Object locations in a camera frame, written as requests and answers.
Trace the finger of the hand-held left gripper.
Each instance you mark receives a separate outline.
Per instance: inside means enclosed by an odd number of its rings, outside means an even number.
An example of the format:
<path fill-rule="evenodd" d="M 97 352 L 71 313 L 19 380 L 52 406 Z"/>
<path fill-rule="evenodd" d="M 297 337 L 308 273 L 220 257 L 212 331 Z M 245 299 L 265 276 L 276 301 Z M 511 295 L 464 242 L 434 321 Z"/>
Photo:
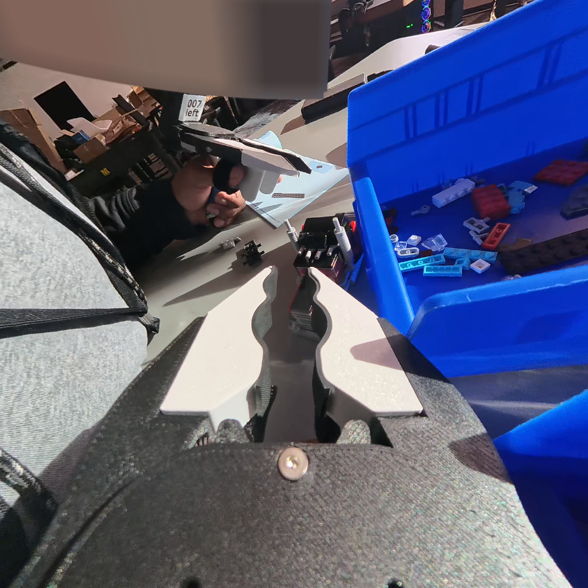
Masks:
<path fill-rule="evenodd" d="M 202 137 L 207 140 L 210 140 L 210 142 L 214 145 L 238 149 L 239 151 L 243 151 L 246 148 L 250 148 L 277 154 L 285 153 L 285 151 L 282 148 L 277 148 L 272 145 L 267 145 L 266 143 L 242 138 L 236 136 L 235 133 L 231 130 L 219 128 L 216 126 L 203 126 Z"/>
<path fill-rule="evenodd" d="M 286 176 L 298 176 L 299 173 L 311 174 L 311 167 L 297 154 L 285 151 L 284 154 L 260 151 L 258 149 L 227 148 L 214 145 L 203 137 L 182 137 L 184 149 L 214 156 L 232 164 L 240 164 L 247 168 L 274 172 Z"/>

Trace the small cardboard box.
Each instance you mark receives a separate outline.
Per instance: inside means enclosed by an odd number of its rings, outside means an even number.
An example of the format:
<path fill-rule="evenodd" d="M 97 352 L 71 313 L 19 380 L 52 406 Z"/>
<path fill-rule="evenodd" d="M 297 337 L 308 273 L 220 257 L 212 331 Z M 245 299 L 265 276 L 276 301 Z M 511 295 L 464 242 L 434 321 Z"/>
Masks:
<path fill-rule="evenodd" d="M 107 151 L 109 151 L 109 147 L 105 136 L 98 134 L 76 147 L 73 153 L 83 164 L 88 164 Z"/>

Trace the large blue plastic bin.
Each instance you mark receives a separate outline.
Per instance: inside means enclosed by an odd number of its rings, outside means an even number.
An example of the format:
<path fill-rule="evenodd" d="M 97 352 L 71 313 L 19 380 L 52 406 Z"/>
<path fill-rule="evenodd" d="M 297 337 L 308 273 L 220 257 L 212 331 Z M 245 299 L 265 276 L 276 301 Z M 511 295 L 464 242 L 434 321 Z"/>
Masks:
<path fill-rule="evenodd" d="M 587 363 L 587 262 L 505 281 L 403 273 L 383 211 L 414 232 L 460 178 L 509 183 L 587 160 L 587 1 L 533 1 L 353 91 L 348 166 L 380 315 L 449 377 Z"/>

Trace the light grey table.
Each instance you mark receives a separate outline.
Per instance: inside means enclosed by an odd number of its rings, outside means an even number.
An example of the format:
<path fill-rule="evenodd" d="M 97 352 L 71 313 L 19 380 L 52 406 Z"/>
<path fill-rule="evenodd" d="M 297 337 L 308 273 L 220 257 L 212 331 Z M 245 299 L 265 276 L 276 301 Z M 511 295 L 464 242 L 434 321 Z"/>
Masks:
<path fill-rule="evenodd" d="M 336 57 L 333 61 L 334 79 L 328 82 L 327 89 L 330 90 L 360 74 L 368 76 L 385 70 L 396 70 L 424 56 L 430 46 L 443 47 L 485 25 L 473 24 L 447 31 L 409 36 L 390 41 L 373 52 L 365 49 L 350 56 Z"/>

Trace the person's grey garment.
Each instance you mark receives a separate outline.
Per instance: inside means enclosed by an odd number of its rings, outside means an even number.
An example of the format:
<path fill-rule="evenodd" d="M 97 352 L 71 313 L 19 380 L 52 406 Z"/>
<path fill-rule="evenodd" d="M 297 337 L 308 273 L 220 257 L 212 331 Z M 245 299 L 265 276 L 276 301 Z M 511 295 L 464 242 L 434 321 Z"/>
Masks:
<path fill-rule="evenodd" d="M 63 174 L 1 121 L 1 509 L 53 511 L 146 358 L 126 265 Z"/>

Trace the small black brick piece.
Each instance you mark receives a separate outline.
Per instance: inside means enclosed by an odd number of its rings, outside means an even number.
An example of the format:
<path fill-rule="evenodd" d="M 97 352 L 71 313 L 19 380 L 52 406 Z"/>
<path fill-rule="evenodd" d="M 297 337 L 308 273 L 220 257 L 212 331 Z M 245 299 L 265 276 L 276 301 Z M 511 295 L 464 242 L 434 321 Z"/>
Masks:
<path fill-rule="evenodd" d="M 264 255 L 265 251 L 262 249 L 261 243 L 252 239 L 245 243 L 243 249 L 236 254 L 236 258 L 243 266 L 255 268 L 261 265 Z"/>

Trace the light blue instruction sheet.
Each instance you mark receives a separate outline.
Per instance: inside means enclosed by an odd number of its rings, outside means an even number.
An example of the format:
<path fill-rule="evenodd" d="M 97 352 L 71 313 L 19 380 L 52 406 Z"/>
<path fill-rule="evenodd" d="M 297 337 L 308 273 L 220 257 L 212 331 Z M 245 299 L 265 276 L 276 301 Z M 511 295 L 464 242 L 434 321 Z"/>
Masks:
<path fill-rule="evenodd" d="M 300 172 L 298 177 L 283 176 L 274 191 L 269 194 L 258 192 L 254 202 L 248 203 L 246 219 L 260 217 L 273 228 L 279 228 L 320 195 L 348 178 L 347 168 L 301 155 L 311 173 Z"/>

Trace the person's left hand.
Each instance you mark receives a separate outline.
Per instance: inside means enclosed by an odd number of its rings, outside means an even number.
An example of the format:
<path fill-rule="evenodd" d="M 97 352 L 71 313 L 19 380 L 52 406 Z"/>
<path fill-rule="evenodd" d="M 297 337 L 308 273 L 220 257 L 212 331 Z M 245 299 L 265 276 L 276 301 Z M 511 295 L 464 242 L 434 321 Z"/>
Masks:
<path fill-rule="evenodd" d="M 231 191 L 220 190 L 210 201 L 216 167 L 211 158 L 196 157 L 188 161 L 172 180 L 173 195 L 192 226 L 209 224 L 208 217 L 212 215 L 213 226 L 224 229 L 246 209 L 246 201 L 239 191 L 246 170 L 239 164 L 231 168 L 227 177 Z"/>

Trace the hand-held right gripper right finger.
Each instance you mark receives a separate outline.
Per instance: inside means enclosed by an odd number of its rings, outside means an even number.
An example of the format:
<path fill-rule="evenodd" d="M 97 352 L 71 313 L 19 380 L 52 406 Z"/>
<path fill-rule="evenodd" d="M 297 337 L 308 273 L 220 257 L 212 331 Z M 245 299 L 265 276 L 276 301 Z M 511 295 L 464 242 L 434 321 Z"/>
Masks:
<path fill-rule="evenodd" d="M 339 428 L 351 420 L 412 417 L 423 405 L 377 315 L 312 268 L 313 302 L 326 321 L 316 348 L 315 408 Z"/>

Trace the black red toy brick truck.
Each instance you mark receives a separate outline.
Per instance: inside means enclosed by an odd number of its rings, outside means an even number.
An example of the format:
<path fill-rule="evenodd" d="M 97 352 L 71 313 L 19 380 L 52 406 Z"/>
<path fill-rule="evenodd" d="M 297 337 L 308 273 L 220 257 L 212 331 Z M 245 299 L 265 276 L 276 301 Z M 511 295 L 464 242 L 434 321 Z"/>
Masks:
<path fill-rule="evenodd" d="M 364 258 L 356 215 L 353 212 L 337 213 L 341 229 L 346 233 L 354 267 L 349 268 L 331 217 L 308 217 L 301 230 L 296 232 L 286 221 L 289 236 L 295 236 L 296 258 L 293 267 L 298 273 L 298 288 L 289 307 L 289 328 L 298 335 L 319 341 L 319 333 L 313 328 L 315 307 L 314 284 L 306 279 L 307 270 L 314 268 L 325 274 L 344 290 L 355 284 Z"/>

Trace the person's left forearm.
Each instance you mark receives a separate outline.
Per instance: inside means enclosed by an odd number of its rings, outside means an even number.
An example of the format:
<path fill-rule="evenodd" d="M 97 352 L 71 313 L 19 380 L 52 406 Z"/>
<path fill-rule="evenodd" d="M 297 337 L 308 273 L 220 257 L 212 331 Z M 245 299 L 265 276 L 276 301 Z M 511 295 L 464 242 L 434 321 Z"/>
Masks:
<path fill-rule="evenodd" d="M 136 269 L 175 240 L 199 239 L 207 229 L 193 224 L 173 195 L 170 179 L 87 198 L 88 213 L 120 252 L 129 269 Z"/>

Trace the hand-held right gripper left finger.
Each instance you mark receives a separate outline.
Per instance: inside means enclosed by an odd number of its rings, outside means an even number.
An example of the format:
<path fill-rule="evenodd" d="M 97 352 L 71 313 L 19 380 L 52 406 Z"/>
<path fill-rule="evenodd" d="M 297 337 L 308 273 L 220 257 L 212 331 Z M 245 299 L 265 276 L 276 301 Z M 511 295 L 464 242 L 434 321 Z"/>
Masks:
<path fill-rule="evenodd" d="M 268 348 L 277 268 L 270 266 L 214 307 L 202 321 L 160 405 L 166 416 L 203 416 L 214 430 L 245 426 L 270 396 Z"/>

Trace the pile of loose toy bricks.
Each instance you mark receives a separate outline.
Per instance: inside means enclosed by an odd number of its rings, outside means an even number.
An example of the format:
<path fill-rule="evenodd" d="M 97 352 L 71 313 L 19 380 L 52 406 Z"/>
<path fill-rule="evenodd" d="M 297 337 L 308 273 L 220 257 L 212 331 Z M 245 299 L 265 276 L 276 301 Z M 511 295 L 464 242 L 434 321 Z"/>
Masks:
<path fill-rule="evenodd" d="M 432 205 L 410 213 L 422 217 L 414 232 L 386 219 L 401 272 L 432 276 L 481 275 L 498 264 L 501 251 L 518 249 L 587 228 L 587 161 L 555 159 L 530 178 L 486 183 L 460 178 L 434 195 Z"/>

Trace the black metal rack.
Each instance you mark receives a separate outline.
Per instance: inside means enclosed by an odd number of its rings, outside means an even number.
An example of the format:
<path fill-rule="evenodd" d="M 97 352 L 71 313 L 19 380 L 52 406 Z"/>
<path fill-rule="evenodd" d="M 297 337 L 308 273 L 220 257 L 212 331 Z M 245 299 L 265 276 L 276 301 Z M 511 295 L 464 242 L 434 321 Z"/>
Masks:
<path fill-rule="evenodd" d="M 92 121 L 71 119 L 71 129 L 61 131 L 64 140 L 59 141 L 68 144 L 63 148 L 70 167 L 66 179 L 86 196 L 151 183 L 179 171 L 177 159 L 164 146 L 162 108 L 156 99 L 134 86 L 126 98 L 114 98 L 114 105 Z M 98 134 L 105 136 L 109 151 L 83 164 L 73 150 Z"/>

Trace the long black brick plate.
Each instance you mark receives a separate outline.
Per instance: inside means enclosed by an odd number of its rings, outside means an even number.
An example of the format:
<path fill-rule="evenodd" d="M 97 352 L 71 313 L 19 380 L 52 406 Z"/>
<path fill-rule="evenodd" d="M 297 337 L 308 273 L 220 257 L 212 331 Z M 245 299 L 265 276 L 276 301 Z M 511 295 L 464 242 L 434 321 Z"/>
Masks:
<path fill-rule="evenodd" d="M 527 275 L 587 259 L 587 228 L 518 249 L 501 251 L 497 260 L 508 275 Z"/>

